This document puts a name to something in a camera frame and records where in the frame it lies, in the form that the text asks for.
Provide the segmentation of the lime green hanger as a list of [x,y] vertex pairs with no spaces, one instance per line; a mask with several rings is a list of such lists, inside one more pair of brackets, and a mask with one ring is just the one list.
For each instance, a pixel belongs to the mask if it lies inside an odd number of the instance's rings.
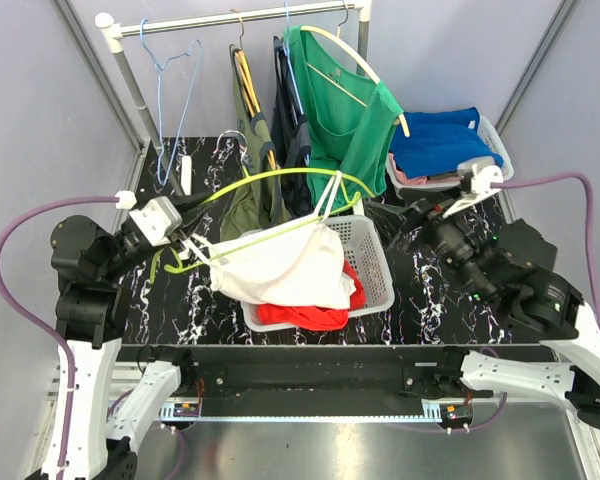
[[[346,173],[342,173],[340,171],[336,171],[336,170],[330,170],[330,169],[322,169],[322,168],[313,168],[313,167],[295,167],[295,168],[286,168],[286,169],[274,169],[274,170],[270,170],[270,171],[263,171],[261,173],[258,174],[253,174],[253,175],[247,175],[247,170],[246,167],[243,167],[243,173],[244,173],[244,178],[214,192],[211,194],[211,199],[212,200],[219,200],[221,197],[226,196],[228,194],[230,194],[231,192],[237,191],[238,189],[242,188],[242,187],[247,187],[248,185],[251,185],[253,183],[259,183],[261,181],[264,181],[268,178],[274,178],[274,177],[280,177],[280,176],[284,176],[284,175],[300,175],[300,174],[313,174],[313,175],[324,175],[327,177],[337,177],[339,175],[338,178],[340,178],[340,180],[336,180],[336,190],[338,188],[341,188],[341,190],[343,191],[343,196],[346,200],[345,206],[343,207],[344,210],[353,208],[353,206],[362,198],[362,194],[358,191],[356,191],[353,195],[353,197],[351,199],[349,199],[348,196],[348,192],[346,190],[346,186],[342,186],[341,183],[343,180],[349,181],[349,182],[353,182],[354,184],[358,185],[359,188],[362,189],[362,191],[365,192],[365,195],[367,197],[373,198],[376,195],[372,192],[372,190],[360,179],[358,179],[357,177],[353,176],[353,175],[349,175]],[[275,181],[274,182],[274,186],[271,187],[271,194],[270,194],[270,198],[271,198],[271,208],[268,210],[268,213],[270,215],[270,219],[271,221],[274,220],[280,220],[282,218],[282,213],[284,213],[285,210],[285,202],[284,202],[284,198],[283,198],[283,189],[282,189],[282,181]],[[149,278],[148,278],[148,282],[149,285],[153,285],[155,282],[155,277],[156,277],[156,273],[157,273],[157,268],[158,268],[158,262],[160,260],[160,256],[162,254],[162,252],[164,251],[165,248],[161,248],[160,250],[157,251],[157,253],[153,254],[153,257],[151,259],[151,263],[150,263],[150,268],[149,268]],[[183,266],[183,263],[181,263],[178,258],[177,258],[177,252],[175,250],[174,247],[168,247],[171,251],[171,253],[174,255],[175,260],[177,261],[177,265],[173,266],[173,265],[165,265],[164,266],[164,271],[171,273],[171,274],[182,274],[182,273],[186,273],[190,270],[193,270],[195,268],[198,268],[202,263],[198,262],[198,263],[194,263],[191,264],[189,266]]]

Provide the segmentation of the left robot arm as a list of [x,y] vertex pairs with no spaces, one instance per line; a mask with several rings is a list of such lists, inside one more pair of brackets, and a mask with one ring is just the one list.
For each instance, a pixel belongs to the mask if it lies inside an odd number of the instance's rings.
[[120,278],[199,218],[205,195],[146,199],[122,191],[112,199],[128,211],[116,233],[88,217],[61,221],[51,235],[59,297],[53,336],[60,385],[54,430],[37,479],[131,479],[143,439],[172,397],[201,395],[193,413],[174,422],[409,423],[425,419],[406,393],[405,363],[395,354],[338,354],[280,349],[223,353],[163,346],[117,410],[111,380],[122,346],[130,292]]

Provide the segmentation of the red tank top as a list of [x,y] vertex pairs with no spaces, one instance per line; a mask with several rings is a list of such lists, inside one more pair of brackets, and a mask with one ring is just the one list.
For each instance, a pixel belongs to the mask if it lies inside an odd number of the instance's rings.
[[278,326],[289,323],[294,327],[314,332],[342,329],[348,322],[349,312],[366,304],[366,293],[355,269],[344,260],[343,276],[354,282],[354,290],[349,297],[350,306],[345,310],[317,306],[278,306],[262,304],[256,309],[258,318],[265,326]]

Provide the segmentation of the white tank top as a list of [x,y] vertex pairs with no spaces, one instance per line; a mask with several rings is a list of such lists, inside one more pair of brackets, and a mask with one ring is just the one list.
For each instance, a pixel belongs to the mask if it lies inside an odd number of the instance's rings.
[[282,285],[295,262],[327,244],[319,230],[329,218],[338,189],[331,177],[314,211],[284,224],[213,244],[210,252],[211,289],[252,304],[262,304],[266,292]]

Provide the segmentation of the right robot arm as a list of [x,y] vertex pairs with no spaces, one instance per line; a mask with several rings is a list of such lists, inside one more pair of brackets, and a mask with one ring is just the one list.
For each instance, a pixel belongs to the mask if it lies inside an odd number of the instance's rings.
[[369,202],[387,247],[431,251],[465,294],[489,306],[506,328],[566,357],[564,363],[524,363],[461,347],[444,348],[420,394],[458,397],[491,391],[543,396],[600,430],[600,326],[582,294],[553,269],[557,248],[519,219],[494,236],[478,234],[437,195],[409,205]]

